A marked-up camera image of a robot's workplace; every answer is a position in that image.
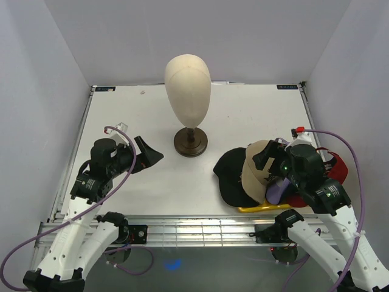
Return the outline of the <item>purple LA cap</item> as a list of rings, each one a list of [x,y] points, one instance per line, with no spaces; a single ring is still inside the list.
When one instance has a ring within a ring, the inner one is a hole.
[[[295,187],[287,178],[278,178],[267,186],[266,199],[270,204],[277,205],[294,192]]]

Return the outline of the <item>beige cap black letter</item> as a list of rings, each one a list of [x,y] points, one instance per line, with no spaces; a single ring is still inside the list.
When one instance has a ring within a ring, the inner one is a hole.
[[[253,155],[264,149],[267,140],[261,140],[250,144],[246,148],[246,158],[243,164],[241,182],[244,191],[248,196],[259,204],[263,204],[266,199],[267,186],[275,179],[264,179],[261,171],[255,168]]]

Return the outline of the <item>black cap gold letter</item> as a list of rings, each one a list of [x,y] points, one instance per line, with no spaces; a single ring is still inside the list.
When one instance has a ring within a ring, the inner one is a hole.
[[[242,186],[241,175],[245,158],[245,148],[234,148],[224,153],[213,168],[213,173],[218,178],[221,198],[232,207],[246,208],[259,205],[246,194]]]

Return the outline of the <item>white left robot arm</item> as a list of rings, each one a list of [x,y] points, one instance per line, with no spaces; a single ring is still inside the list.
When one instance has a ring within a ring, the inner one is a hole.
[[[23,278],[30,291],[83,291],[88,273],[109,245],[136,239],[137,231],[123,214],[98,215],[99,202],[107,198],[114,178],[141,172],[163,159],[140,136],[135,142],[140,153],[120,136],[94,142],[70,191],[65,226],[38,267]]]

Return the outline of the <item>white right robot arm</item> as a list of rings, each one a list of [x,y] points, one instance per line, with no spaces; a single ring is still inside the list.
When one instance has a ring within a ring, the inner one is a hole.
[[[257,170],[288,179],[331,233],[332,248],[296,210],[275,217],[254,234],[262,242],[295,242],[345,291],[388,291],[388,269],[369,244],[351,200],[337,180],[326,175],[321,156],[309,144],[287,146],[270,140],[252,156]]]

